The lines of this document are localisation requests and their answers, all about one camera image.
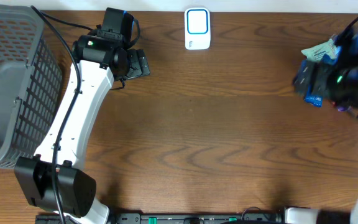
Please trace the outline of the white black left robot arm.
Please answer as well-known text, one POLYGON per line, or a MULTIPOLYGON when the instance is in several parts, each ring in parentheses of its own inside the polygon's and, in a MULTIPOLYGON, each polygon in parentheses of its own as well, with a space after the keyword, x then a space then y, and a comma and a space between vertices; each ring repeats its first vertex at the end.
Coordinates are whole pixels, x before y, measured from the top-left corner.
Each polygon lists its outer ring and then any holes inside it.
POLYGON ((33 158, 20 157, 16 179, 32 206, 58 223, 107 223, 108 206, 84 172, 86 147, 101 104, 115 81, 150 75, 142 49, 122 40, 82 35, 73 44, 70 79, 56 117, 33 158))

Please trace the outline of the blue Oreo cookie pack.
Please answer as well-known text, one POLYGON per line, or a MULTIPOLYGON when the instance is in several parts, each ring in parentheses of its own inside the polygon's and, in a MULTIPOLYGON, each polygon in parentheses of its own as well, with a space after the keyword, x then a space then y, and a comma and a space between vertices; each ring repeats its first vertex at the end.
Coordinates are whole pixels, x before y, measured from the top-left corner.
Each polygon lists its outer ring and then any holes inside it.
MULTIPOLYGON (((337 62, 340 53, 341 53, 341 47, 337 47, 337 58, 336 59, 334 59, 334 60, 330 59, 327 55, 325 55, 319 62, 315 62, 315 63, 325 63, 325 64, 329 64, 329 65, 334 65, 337 62)), ((304 101, 306 103, 309 103, 309 104, 315 106, 315 107, 320 108, 323 105, 323 96, 322 95, 312 95, 311 94, 311 84, 310 84, 308 92, 304 97, 304 101)))

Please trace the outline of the teal wet wipes pack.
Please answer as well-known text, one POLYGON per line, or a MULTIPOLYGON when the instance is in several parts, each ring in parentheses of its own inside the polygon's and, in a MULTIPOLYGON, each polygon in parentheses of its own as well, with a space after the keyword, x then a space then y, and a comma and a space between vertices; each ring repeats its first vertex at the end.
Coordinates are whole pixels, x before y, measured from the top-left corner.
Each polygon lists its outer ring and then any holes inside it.
POLYGON ((314 47, 303 49, 301 53, 310 61, 319 62, 325 55, 330 59, 337 58, 337 47, 332 39, 314 47))

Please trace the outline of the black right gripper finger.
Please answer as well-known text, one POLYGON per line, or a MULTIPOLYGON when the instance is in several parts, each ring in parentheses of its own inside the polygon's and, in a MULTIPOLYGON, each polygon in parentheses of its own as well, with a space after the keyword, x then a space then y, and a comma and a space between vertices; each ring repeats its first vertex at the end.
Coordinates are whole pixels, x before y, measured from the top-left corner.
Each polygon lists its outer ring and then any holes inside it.
POLYGON ((310 60, 303 60, 301 62, 299 70, 292 81, 295 93, 301 96, 307 94, 315 66, 316 63, 310 60))
POLYGON ((324 95, 327 90, 327 80, 331 74, 331 65, 317 63, 314 67, 311 79, 311 94, 324 95))

